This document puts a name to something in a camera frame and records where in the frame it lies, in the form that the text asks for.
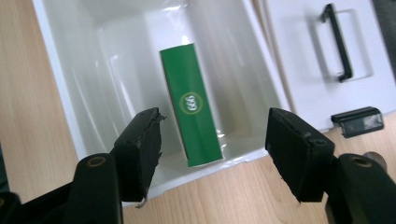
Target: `black clip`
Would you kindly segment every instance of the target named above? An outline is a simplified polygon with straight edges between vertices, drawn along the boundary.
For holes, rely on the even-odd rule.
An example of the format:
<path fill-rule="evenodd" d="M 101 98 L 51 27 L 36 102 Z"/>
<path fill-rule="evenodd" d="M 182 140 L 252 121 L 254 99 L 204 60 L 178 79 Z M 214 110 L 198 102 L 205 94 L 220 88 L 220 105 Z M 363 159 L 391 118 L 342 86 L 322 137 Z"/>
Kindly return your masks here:
<path fill-rule="evenodd" d="M 332 122 L 341 126 L 345 138 L 384 129 L 381 111 L 371 106 L 333 115 Z"/>

